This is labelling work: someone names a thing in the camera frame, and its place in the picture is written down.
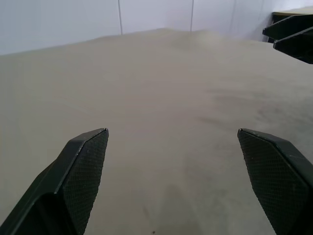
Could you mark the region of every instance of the table surface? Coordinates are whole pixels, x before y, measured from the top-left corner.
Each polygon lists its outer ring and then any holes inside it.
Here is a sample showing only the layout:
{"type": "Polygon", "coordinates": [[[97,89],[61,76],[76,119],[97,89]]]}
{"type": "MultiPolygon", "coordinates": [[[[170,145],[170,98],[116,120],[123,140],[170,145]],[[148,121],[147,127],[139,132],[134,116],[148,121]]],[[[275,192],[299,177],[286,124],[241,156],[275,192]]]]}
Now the table surface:
{"type": "Polygon", "coordinates": [[[87,235],[273,235],[238,128],[313,157],[313,66],[168,29],[0,56],[0,223],[66,142],[108,127],[87,235]]]}
{"type": "Polygon", "coordinates": [[[294,15],[311,15],[313,14],[313,6],[307,6],[287,11],[273,12],[273,15],[277,16],[294,16],[294,15]]]}

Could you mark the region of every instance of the gray tabletop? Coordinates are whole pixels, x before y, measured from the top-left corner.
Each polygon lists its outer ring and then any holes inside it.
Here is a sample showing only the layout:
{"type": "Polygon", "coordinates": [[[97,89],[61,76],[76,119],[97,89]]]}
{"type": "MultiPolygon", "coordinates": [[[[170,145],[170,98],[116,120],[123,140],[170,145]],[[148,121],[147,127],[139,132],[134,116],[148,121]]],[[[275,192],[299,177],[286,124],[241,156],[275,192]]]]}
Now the gray tabletop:
{"type": "Polygon", "coordinates": [[[167,29],[0,56],[0,222],[69,139],[108,127],[85,234],[273,235],[237,130],[312,159],[312,74],[270,44],[167,29]]]}

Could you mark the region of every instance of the textured gripper pad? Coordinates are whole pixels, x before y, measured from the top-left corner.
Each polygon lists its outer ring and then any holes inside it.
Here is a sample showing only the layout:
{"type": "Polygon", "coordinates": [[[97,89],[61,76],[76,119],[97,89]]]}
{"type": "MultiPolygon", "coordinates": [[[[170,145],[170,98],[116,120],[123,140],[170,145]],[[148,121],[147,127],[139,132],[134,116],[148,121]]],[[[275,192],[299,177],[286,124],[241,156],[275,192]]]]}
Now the textured gripper pad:
{"type": "Polygon", "coordinates": [[[88,140],[62,186],[66,208],[79,235],[85,232],[98,193],[106,147],[106,131],[88,140]]]}
{"type": "Polygon", "coordinates": [[[278,235],[291,234],[309,189],[274,144],[238,133],[252,188],[278,235]]]}

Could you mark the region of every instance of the white wall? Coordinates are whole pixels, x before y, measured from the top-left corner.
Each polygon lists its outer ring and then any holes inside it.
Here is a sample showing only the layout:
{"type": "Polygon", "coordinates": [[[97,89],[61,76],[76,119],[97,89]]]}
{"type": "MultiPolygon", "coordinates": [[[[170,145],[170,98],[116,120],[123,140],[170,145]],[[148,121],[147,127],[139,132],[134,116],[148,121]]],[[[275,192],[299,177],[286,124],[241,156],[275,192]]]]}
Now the white wall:
{"type": "Polygon", "coordinates": [[[308,5],[313,0],[0,0],[0,54],[162,27],[262,40],[271,12],[308,5]]]}
{"type": "Polygon", "coordinates": [[[0,54],[115,34],[117,0],[0,0],[0,54]]]}

